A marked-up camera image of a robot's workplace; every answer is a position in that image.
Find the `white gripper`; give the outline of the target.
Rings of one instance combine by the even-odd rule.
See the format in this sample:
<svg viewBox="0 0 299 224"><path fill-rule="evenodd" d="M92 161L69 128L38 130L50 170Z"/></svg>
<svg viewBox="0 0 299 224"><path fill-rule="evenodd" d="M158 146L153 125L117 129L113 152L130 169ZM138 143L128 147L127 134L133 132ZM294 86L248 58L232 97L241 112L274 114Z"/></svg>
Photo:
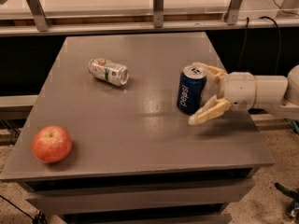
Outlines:
<svg viewBox="0 0 299 224"><path fill-rule="evenodd" d="M213 95L204 106L189 117L190 125L198 125L222 116L230 108L232 111L248 111L256 99L256 78L248 72L227 72L219 67L196 62L204 69L207 81L218 85L219 96Z"/></svg>

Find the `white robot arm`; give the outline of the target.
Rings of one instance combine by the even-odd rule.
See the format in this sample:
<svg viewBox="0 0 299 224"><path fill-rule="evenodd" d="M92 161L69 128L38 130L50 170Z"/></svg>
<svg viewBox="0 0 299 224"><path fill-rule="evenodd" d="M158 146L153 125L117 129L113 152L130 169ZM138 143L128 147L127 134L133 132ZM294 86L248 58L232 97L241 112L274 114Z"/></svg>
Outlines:
<svg viewBox="0 0 299 224"><path fill-rule="evenodd" d="M299 67L284 76L254 76L198 63L207 73L207 82L219 86L218 94L189 117L198 125L222 116L226 111L249 111L252 108L281 118L299 120Z"/></svg>

